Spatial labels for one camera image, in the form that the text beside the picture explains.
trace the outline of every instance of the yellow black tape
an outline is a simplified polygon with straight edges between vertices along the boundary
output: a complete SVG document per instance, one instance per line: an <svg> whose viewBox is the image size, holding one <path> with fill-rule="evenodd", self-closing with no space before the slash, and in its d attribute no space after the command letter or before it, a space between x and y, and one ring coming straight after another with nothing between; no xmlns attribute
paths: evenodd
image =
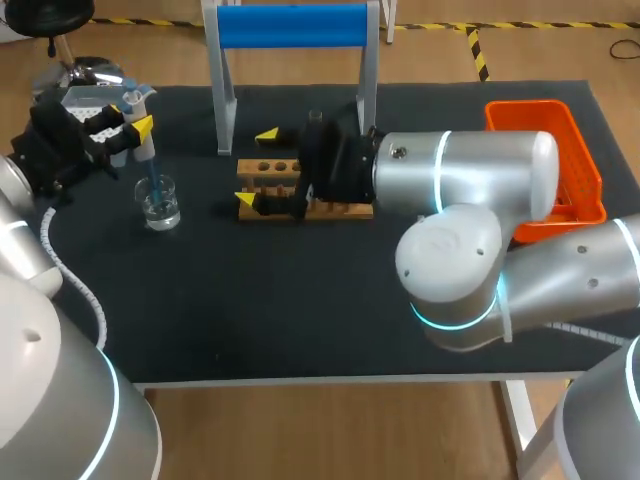
<svg viewBox="0 0 640 480"><path fill-rule="evenodd" d="M181 20L147 20L142 18L94 18L89 23L103 25L155 25L158 27L202 28L201 22L184 22ZM462 30L467 28L640 28L640 22L444 22L444 23L403 23L395 26L396 30Z"/></svg>
<svg viewBox="0 0 640 480"><path fill-rule="evenodd" d="M489 69L487 68L487 62L484 60L482 50L480 50L480 40L478 38L477 28L467 28L467 40L469 41L469 47L471 47L471 53L473 54L473 60L476 64L476 70L478 71L478 77L481 82L487 82L491 80L489 76Z"/></svg>
<svg viewBox="0 0 640 480"><path fill-rule="evenodd" d="M180 20L146 20L142 18L93 18L89 23L101 25L155 25L156 27L202 28L204 24Z"/></svg>
<svg viewBox="0 0 640 480"><path fill-rule="evenodd" d="M396 30L462 30L467 28L640 28L639 22L448 22L448 23L404 23L396 25Z"/></svg>

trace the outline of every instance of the orange plastic crate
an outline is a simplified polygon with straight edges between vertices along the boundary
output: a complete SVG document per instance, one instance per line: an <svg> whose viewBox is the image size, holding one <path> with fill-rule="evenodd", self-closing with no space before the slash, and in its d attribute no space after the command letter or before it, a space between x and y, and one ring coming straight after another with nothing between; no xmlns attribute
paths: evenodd
<svg viewBox="0 0 640 480"><path fill-rule="evenodd" d="M487 130L544 131L558 143L560 181L556 203L542 222L520 225L514 238L533 243L607 220L602 179L569 108L558 100L491 102L485 108Z"/></svg>

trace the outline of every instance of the black mat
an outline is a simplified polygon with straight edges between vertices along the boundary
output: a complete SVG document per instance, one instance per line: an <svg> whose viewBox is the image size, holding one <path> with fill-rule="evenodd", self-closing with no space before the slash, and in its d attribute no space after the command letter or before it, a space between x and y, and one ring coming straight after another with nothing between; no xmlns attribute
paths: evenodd
<svg viewBox="0 0 640 480"><path fill-rule="evenodd" d="M143 228L134 165L119 182L100 176L77 188L51 230L59 256L101 299L106 351L130 380L561 372L588 369L614 350L548 329L469 354L429 343L394 271L410 218L378 211L370 222L238 223L235 159L276 156L259 151L254 135L298 127L308 110L338 108L353 89L238 88L233 158L216 157L208 88L159 92L149 102L154 139L177 183L180 225L164 234ZM566 102L600 169L610 217L640 211L638 187L586 83L383 85L377 118L387 131L482 130L487 102L525 98ZM57 300L95 338L79 294L67 286ZM589 325L633 337L640 315Z"/></svg>

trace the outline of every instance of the blue bar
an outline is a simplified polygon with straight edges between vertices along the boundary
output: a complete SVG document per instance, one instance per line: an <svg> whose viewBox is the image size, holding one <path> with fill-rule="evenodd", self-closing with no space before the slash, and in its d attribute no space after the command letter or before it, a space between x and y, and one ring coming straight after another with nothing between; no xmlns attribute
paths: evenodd
<svg viewBox="0 0 640 480"><path fill-rule="evenodd" d="M367 4L219 6L221 48L365 47Z"/></svg>

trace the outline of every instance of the floor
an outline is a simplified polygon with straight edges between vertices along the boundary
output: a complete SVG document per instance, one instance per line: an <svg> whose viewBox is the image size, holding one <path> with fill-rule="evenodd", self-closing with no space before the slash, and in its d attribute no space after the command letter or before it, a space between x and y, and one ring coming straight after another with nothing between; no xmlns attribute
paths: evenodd
<svg viewBox="0 0 640 480"><path fill-rule="evenodd" d="M399 0L399 22L633 21L629 1ZM99 1L97 16L199 20L198 2ZM615 61L610 44L640 40L630 30L483 30L492 81L587 79L616 139L640 178L640 60ZM154 85L209 83L202 31L89 25L70 35L76 55L100 55ZM358 55L339 51L237 51L236 83L352 83ZM28 119L29 80L48 59L43 41L0 45L0 151ZM381 48L382 82L478 81L466 36L399 31ZM541 422L563 382L528 382ZM495 386L289 386L153 393L165 440L161 480L512 479L504 412ZM558 471L547 477L559 480Z"/></svg>

